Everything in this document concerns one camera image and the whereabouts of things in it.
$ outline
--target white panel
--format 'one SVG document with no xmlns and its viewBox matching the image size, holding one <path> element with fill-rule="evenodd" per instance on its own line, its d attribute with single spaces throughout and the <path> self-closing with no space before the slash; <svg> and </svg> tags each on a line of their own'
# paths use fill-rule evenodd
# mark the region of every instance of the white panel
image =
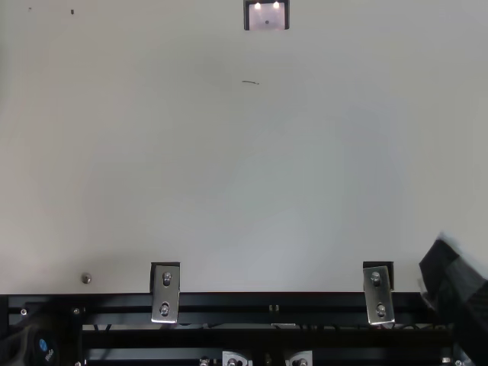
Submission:
<svg viewBox="0 0 488 366">
<path fill-rule="evenodd" d="M 417 291 L 441 230 L 486 264 L 487 18 L 0 0 L 0 292 L 147 292 L 150 262 L 182 291 L 362 291 L 381 260 Z"/>
</svg>

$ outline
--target metal bracket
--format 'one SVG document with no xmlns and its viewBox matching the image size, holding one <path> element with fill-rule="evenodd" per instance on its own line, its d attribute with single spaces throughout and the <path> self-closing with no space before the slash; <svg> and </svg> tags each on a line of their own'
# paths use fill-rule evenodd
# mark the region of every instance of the metal bracket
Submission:
<svg viewBox="0 0 488 366">
<path fill-rule="evenodd" d="M 252 366 L 252 360 L 234 351 L 222 351 L 222 366 Z"/>
<path fill-rule="evenodd" d="M 312 351 L 302 351 L 292 355 L 285 355 L 286 366 L 313 366 Z"/>
<path fill-rule="evenodd" d="M 152 268 L 153 323 L 176 324 L 180 299 L 180 266 L 153 264 Z"/>
<path fill-rule="evenodd" d="M 395 323 L 388 267 L 364 268 L 363 276 L 368 322 L 372 326 Z"/>
</svg>

